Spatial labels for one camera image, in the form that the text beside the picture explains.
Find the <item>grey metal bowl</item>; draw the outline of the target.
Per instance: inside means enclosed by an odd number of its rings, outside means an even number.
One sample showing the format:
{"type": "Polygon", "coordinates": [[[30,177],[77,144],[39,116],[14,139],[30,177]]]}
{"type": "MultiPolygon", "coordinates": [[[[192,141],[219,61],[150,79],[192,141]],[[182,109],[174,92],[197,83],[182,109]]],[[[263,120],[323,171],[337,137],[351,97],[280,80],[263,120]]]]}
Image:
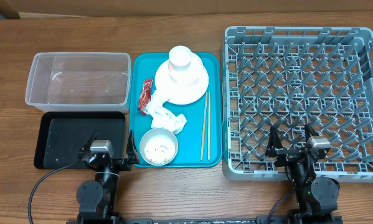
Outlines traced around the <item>grey metal bowl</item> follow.
{"type": "MultiPolygon", "coordinates": [[[[140,140],[140,144],[139,144],[139,154],[141,156],[141,161],[140,161],[140,164],[139,166],[140,167],[159,167],[159,166],[155,166],[153,164],[151,164],[150,162],[148,162],[145,158],[145,154],[144,154],[144,148],[146,146],[146,143],[156,137],[156,136],[166,136],[167,138],[170,138],[175,146],[176,146],[176,155],[177,155],[177,152],[178,152],[178,140],[176,138],[176,136],[170,132],[169,130],[167,129],[164,129],[164,128],[154,128],[154,129],[151,129],[149,130],[148,132],[146,132],[143,137],[141,138],[140,140]]],[[[164,165],[161,165],[161,166],[168,166],[173,160],[171,160],[170,162],[164,164],[164,165]]]]}

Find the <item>white napkin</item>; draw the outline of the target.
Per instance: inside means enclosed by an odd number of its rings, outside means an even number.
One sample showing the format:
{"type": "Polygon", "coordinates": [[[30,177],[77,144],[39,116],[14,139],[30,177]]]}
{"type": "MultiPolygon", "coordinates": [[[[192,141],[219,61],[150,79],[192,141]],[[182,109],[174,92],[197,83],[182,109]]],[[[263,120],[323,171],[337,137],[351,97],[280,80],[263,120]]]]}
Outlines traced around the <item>white napkin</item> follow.
{"type": "Polygon", "coordinates": [[[151,95],[151,99],[146,105],[147,114],[153,118],[151,127],[164,128],[173,134],[179,134],[187,123],[187,119],[182,113],[176,116],[165,108],[163,104],[167,100],[168,95],[165,91],[155,90],[151,95]]]}

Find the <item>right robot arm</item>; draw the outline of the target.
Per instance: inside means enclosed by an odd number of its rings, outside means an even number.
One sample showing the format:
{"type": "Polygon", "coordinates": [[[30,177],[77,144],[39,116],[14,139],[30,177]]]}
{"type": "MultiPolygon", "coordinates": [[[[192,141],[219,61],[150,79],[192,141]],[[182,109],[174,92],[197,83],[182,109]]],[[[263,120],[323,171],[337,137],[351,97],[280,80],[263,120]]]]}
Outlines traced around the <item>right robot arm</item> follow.
{"type": "Polygon", "coordinates": [[[270,210],[267,223],[320,223],[340,224],[341,217],[333,211],[338,209],[339,182],[329,177],[317,177],[314,163],[324,159],[331,148],[329,140],[319,135],[309,124],[305,125],[306,142],[299,149],[287,149],[280,140],[277,129],[271,126],[267,157],[274,157],[276,167],[284,167],[286,176],[293,184],[293,190],[270,210]],[[273,212],[284,199],[296,195],[297,209],[289,210],[284,217],[273,218],[273,212]]]}

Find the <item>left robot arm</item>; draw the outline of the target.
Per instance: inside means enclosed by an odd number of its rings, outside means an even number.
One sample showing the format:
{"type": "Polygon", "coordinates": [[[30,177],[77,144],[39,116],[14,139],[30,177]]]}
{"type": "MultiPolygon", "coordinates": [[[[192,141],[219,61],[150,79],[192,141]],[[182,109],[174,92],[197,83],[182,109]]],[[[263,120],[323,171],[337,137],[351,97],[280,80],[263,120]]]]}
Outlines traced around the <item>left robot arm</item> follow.
{"type": "Polygon", "coordinates": [[[109,140],[98,140],[93,133],[82,146],[78,158],[85,166],[95,171],[95,178],[82,183],[77,190],[80,206],[77,223],[126,223],[115,212],[116,192],[121,171],[130,171],[139,164],[134,133],[131,131],[126,145],[126,158],[114,159],[113,147],[109,140]]]}

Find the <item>white rice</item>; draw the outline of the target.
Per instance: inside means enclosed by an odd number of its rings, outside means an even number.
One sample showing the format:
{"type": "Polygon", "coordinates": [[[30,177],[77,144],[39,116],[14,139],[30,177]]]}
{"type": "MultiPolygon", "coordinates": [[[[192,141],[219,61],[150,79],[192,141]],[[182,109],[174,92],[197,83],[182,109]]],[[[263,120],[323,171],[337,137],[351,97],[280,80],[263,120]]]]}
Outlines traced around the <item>white rice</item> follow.
{"type": "Polygon", "coordinates": [[[176,155],[176,146],[170,138],[156,136],[146,143],[144,154],[148,162],[161,166],[173,160],[176,155]]]}

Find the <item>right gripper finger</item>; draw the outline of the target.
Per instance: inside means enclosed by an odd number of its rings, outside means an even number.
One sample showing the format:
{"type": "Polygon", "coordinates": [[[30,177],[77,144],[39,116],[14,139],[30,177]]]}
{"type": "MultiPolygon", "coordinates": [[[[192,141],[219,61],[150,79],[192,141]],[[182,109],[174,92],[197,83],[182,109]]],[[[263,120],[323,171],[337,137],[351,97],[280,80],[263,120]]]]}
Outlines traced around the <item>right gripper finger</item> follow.
{"type": "Polygon", "coordinates": [[[271,126],[269,138],[268,138],[268,145],[265,151],[265,155],[267,157],[276,157],[277,155],[279,155],[278,151],[282,151],[282,150],[283,150],[283,145],[278,136],[276,127],[271,126]]]}
{"type": "Polygon", "coordinates": [[[318,136],[318,132],[316,132],[309,123],[305,124],[305,140],[307,146],[313,146],[313,140],[312,137],[318,136]]]}

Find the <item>red snack wrapper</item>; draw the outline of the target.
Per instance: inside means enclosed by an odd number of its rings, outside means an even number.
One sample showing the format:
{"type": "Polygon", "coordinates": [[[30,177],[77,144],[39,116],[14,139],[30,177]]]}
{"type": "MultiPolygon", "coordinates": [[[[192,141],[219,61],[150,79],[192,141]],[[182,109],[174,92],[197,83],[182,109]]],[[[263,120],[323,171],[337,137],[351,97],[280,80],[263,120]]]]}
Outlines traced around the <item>red snack wrapper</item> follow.
{"type": "Polygon", "coordinates": [[[138,111],[142,115],[147,115],[147,105],[151,100],[151,90],[153,85],[153,79],[149,78],[143,82],[142,90],[138,100],[138,111]]]}

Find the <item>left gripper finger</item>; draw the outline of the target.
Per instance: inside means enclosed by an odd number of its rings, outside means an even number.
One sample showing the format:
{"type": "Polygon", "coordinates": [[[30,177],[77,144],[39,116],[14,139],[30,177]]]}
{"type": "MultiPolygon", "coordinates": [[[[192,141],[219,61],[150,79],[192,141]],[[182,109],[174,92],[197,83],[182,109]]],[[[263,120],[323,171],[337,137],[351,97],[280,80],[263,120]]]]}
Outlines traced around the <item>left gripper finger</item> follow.
{"type": "Polygon", "coordinates": [[[87,152],[90,151],[90,147],[94,140],[97,138],[97,132],[94,131],[93,134],[89,137],[89,139],[84,143],[81,150],[78,152],[78,157],[84,157],[87,152]]]}
{"type": "Polygon", "coordinates": [[[131,130],[129,135],[128,135],[128,142],[126,146],[126,154],[127,154],[127,160],[129,164],[139,164],[140,163],[140,158],[139,158],[139,153],[136,148],[136,143],[135,143],[135,137],[134,137],[134,132],[131,130]]]}

